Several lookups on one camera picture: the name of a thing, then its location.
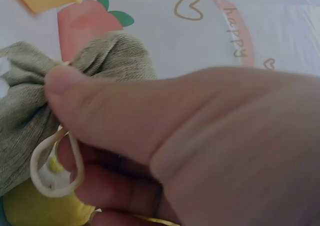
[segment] skin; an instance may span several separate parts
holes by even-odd
[[[320,213],[318,78],[217,67],[114,83],[57,66],[45,95],[81,141],[76,194],[104,209],[95,226],[158,225],[131,213],[183,226],[307,226]],[[76,171],[68,138],[57,154]]]

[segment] finger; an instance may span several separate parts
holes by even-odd
[[[114,153],[93,148],[81,142],[79,142],[79,149],[84,164],[100,164],[109,169],[116,169],[118,167],[119,157]],[[67,171],[72,172],[77,169],[68,136],[61,139],[55,150],[59,163],[62,164]]]
[[[99,164],[107,169],[118,171],[128,176],[148,179],[152,178],[149,168],[145,165],[133,162],[124,157],[119,157],[112,152],[88,146],[81,142],[79,142],[79,148],[85,165]],[[56,154],[59,163],[61,163],[67,171],[76,171],[76,160],[68,136],[61,139],[56,148]]]
[[[94,226],[161,226],[162,224],[156,222],[149,222],[129,214],[104,211],[97,213],[92,218]]]
[[[110,83],[57,66],[46,75],[44,88],[56,116],[82,142],[148,165],[166,139],[205,104],[224,115],[297,78],[227,67],[167,80]]]
[[[148,164],[162,141],[207,100],[212,77],[109,83],[57,66],[45,95],[82,142]]]
[[[162,194],[159,195],[160,187],[157,183],[129,178],[98,165],[87,165],[84,182],[75,193],[85,204],[100,209],[177,222],[178,218],[168,201]]]

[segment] yellow fabric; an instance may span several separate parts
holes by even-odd
[[[49,159],[49,166],[50,166],[50,170],[52,172],[59,173],[62,170],[64,170],[64,167],[61,164],[58,163],[57,158],[55,156],[52,156]]]
[[[158,223],[158,224],[163,224],[163,225],[167,225],[167,226],[180,226],[179,224],[173,223],[173,222],[169,222],[166,220],[162,220],[162,219],[158,219],[158,218],[150,218],[150,217],[144,217],[141,215],[135,215],[136,217],[142,219],[142,220],[146,220],[149,222],[154,222],[154,223]]]
[[[62,166],[55,157],[50,169],[59,172]],[[38,192],[31,179],[3,196],[3,208],[12,226],[82,226],[95,207],[84,205],[73,193],[61,198],[48,198]]]

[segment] sage green cloth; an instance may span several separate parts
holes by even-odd
[[[44,96],[44,77],[57,61],[37,48],[18,42],[0,49],[11,61],[3,78],[10,86],[0,100],[0,197],[30,177],[29,164],[36,146],[59,126]],[[117,81],[153,80],[156,74],[143,44],[115,31],[92,41],[78,52],[72,65],[91,77]],[[45,152],[39,165],[46,161]]]

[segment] drawstring bag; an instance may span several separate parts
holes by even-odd
[[[30,178],[35,148],[59,126],[43,90],[45,75],[57,61],[25,42],[0,49],[1,57],[10,61],[9,71],[1,76],[10,88],[0,99],[0,197]],[[117,82],[157,78],[143,44],[123,31],[109,32],[92,41],[78,52],[72,66],[88,76],[114,78]],[[44,165],[52,147],[38,155],[38,168]]]

